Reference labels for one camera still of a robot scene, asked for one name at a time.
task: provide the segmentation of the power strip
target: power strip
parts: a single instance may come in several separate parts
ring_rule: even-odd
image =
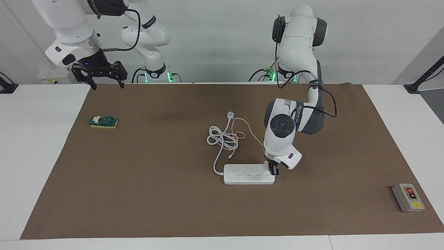
[[[264,164],[227,164],[223,167],[227,185],[271,185],[274,176]]]

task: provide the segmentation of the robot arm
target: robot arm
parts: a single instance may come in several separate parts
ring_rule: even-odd
[[[151,10],[149,1],[129,0],[128,7],[140,13],[141,27],[136,25],[124,27],[122,29],[123,41],[127,45],[134,44],[137,34],[140,33],[140,39],[135,50],[143,58],[149,82],[169,79],[168,66],[163,61],[160,51],[156,48],[169,44],[171,39],[169,32],[156,22],[156,16]],[[132,20],[137,20],[137,16],[132,12],[126,13],[126,16]]]
[[[296,7],[288,23],[284,17],[275,22],[274,39],[280,42],[280,73],[291,78],[300,73],[308,82],[308,102],[276,99],[266,110],[264,125],[264,155],[272,175],[278,175],[278,164],[293,169],[302,154],[293,147],[296,131],[314,134],[324,126],[321,65],[313,55],[313,48],[323,43],[326,22],[313,18],[308,5]]]
[[[110,64],[101,49],[97,35],[86,19],[78,0],[32,0],[45,22],[54,30],[56,40],[45,51],[57,66],[73,64],[72,72],[78,82],[89,84],[94,90],[93,77],[117,80],[120,87],[127,78],[127,71],[120,61]],[[127,0],[88,0],[91,9],[101,15],[121,16],[128,6]]]

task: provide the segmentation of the table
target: table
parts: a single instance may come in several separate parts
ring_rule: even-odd
[[[444,221],[444,125],[420,95],[408,94],[401,85],[364,88]],[[0,249],[345,250],[444,245],[444,234],[18,240],[88,91],[87,85],[21,85],[12,95],[0,95]]]

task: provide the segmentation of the charging cable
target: charging cable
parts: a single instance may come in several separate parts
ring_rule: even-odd
[[[239,139],[244,139],[246,137],[246,135],[243,132],[240,131],[233,132],[234,120],[244,121],[247,124],[248,129],[250,130],[252,136],[263,146],[262,142],[258,140],[258,138],[253,134],[253,131],[251,130],[251,127],[246,120],[242,118],[234,118],[234,113],[231,111],[227,113],[226,117],[228,118],[228,122],[226,124],[225,129],[222,131],[220,128],[216,126],[211,126],[208,131],[209,136],[206,138],[208,144],[221,146],[221,149],[219,150],[219,153],[216,156],[216,159],[214,160],[213,163],[214,172],[221,176],[223,176],[223,173],[218,172],[216,170],[216,163],[218,162],[219,156],[221,155],[222,151],[224,149],[228,151],[233,151],[231,155],[228,157],[228,159],[231,159],[233,157],[234,152],[239,146]],[[228,133],[227,129],[230,126],[230,123],[231,123],[231,133]]]

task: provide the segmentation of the brown paper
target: brown paper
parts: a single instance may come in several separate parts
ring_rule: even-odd
[[[226,113],[263,138],[275,98],[306,101],[306,85],[99,85],[90,91],[22,234],[22,239],[209,237],[444,232],[444,226],[360,85],[326,85],[339,117],[297,133],[302,160],[280,167],[273,185],[225,185],[206,143]],[[325,106],[333,111],[325,95]],[[116,129],[93,129],[93,116]],[[228,163],[262,163],[247,138]],[[390,186],[412,183],[425,211],[401,212]]]

